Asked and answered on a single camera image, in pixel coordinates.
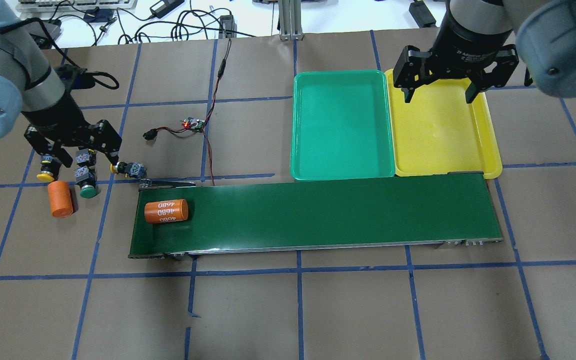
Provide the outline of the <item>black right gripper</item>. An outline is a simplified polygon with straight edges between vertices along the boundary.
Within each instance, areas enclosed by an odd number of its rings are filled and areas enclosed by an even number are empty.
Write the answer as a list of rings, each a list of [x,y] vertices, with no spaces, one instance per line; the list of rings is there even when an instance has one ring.
[[[404,102],[416,89],[444,79],[469,79],[466,104],[490,87],[504,87],[519,64],[507,40],[512,25],[503,5],[446,5],[437,37],[429,50],[403,48],[393,68],[393,86]]]

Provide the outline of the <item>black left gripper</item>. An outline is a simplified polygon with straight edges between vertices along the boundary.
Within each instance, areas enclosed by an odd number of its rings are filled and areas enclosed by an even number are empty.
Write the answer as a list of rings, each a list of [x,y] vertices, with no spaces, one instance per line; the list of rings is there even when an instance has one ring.
[[[23,116],[29,121],[23,136],[30,146],[39,155],[47,155],[51,152],[51,141],[54,157],[66,168],[73,166],[73,158],[66,150],[57,150],[57,147],[82,147],[100,151],[112,166],[120,161],[122,138],[108,120],[89,123],[79,112],[66,116],[24,112]]]

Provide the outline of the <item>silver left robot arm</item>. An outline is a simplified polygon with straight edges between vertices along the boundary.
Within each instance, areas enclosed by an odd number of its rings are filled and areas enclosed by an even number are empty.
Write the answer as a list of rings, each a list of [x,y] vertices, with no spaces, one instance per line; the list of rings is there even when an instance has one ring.
[[[122,138],[107,120],[89,123],[71,91],[103,85],[103,71],[88,71],[68,60],[52,67],[35,43],[27,26],[39,18],[21,20],[0,0],[0,139],[14,127],[18,116],[29,126],[24,133],[35,153],[54,157],[70,167],[68,147],[94,150],[106,155],[111,164],[119,161]]]

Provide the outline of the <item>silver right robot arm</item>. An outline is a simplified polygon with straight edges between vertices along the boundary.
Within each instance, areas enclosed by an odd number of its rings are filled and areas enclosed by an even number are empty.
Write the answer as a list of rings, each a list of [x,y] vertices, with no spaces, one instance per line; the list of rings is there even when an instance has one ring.
[[[438,80],[469,79],[465,100],[503,88],[519,62],[525,86],[576,98],[576,0],[448,0],[429,50],[408,45],[393,68],[393,87],[409,103]]]

